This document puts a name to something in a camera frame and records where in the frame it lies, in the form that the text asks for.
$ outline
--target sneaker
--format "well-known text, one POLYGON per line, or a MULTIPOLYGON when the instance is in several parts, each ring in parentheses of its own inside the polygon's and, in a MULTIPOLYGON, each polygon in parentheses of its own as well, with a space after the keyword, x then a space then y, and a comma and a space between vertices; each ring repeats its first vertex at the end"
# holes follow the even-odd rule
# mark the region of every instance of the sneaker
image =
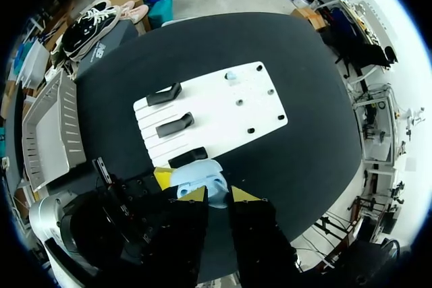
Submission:
POLYGON ((121 20, 132 20, 132 23, 137 24, 149 12, 147 5, 141 5, 134 9, 123 10, 121 12, 121 20))
POLYGON ((96 8, 97 10, 101 11, 108 7, 111 7, 111 1, 110 0, 96 0, 90 5, 88 5, 86 8, 84 8, 80 13, 82 15, 85 15, 86 12, 91 10, 92 8, 96 8))
POLYGON ((92 8, 95 8, 99 11, 105 10, 108 7, 111 7, 111 1, 110 0, 101 0, 100 2, 93 5, 92 8))
POLYGON ((123 5, 120 6, 121 12, 125 10, 131 10, 135 7, 135 1, 129 0, 126 1, 123 5))
POLYGON ((63 35, 63 50, 75 62, 103 38, 120 19, 119 6, 111 6, 102 11, 92 8, 67 28, 63 35))

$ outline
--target black sneaker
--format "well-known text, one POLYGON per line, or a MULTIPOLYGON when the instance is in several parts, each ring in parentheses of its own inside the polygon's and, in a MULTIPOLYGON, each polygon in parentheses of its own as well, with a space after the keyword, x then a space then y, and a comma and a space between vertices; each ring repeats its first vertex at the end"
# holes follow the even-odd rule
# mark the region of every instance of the black sneaker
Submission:
POLYGON ((113 29, 121 13, 119 6, 107 7, 101 11, 96 7, 88 10, 67 28, 61 39, 66 55, 72 61, 79 62, 98 40, 113 29))

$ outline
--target desk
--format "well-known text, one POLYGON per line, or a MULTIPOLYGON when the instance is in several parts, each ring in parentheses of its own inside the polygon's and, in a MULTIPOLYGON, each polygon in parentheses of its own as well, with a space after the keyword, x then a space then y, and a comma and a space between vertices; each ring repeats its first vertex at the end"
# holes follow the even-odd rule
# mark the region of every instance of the desk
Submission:
MULTIPOLYGON (((231 13, 186 20, 125 43, 77 78, 87 161, 101 156, 121 178, 153 171, 133 104, 173 82, 262 61, 289 124, 218 156, 230 185, 268 198, 292 241, 334 203, 361 161, 356 120, 340 75, 306 20, 231 13)), ((95 188, 90 163, 49 184, 50 193, 95 188)), ((200 281, 236 270, 226 209, 210 208, 200 281)))
POLYGON ((314 10, 316 10, 316 9, 319 9, 319 8, 322 8, 322 7, 325 7, 325 6, 330 6, 330 5, 335 5, 335 4, 341 5, 342 8, 344 9, 344 11, 350 17, 350 19, 358 26, 358 29, 362 33, 363 38, 369 44, 375 44, 375 42, 372 40, 372 38, 367 34, 367 27, 366 27, 365 23, 355 13, 355 11, 348 5, 348 2, 346 0, 333 0, 333 1, 330 1, 330 2, 327 2, 327 3, 324 3, 322 5, 319 5, 319 6, 316 6, 316 4, 318 4, 318 0, 314 0, 310 4, 310 7, 313 8, 314 10))

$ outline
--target storage bin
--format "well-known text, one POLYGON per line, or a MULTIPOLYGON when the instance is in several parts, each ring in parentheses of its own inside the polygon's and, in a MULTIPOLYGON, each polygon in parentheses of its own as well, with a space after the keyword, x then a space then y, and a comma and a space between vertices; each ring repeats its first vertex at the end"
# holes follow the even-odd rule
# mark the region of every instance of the storage bin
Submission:
POLYGON ((76 85, 58 73, 36 98, 22 122, 24 166, 33 191, 86 161, 76 85))

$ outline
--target white board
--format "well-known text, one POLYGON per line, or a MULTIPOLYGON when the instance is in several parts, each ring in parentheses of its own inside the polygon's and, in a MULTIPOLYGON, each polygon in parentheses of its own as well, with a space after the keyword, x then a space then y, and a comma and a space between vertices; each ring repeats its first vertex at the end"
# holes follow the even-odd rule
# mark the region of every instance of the white board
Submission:
POLYGON ((155 167, 169 167, 168 160, 201 146, 212 159, 288 124, 261 62, 216 71, 181 85, 182 92, 171 102, 149 107, 143 98, 134 103, 138 127, 155 167), (156 127, 189 112, 193 125, 159 138, 156 127))

